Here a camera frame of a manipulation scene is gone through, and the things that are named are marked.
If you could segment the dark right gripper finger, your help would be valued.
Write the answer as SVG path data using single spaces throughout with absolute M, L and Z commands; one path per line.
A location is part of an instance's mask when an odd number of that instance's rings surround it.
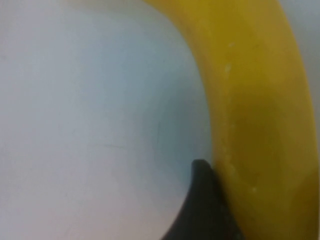
M 215 170 L 204 159 L 191 164 L 191 182 L 163 240 L 244 240 Z

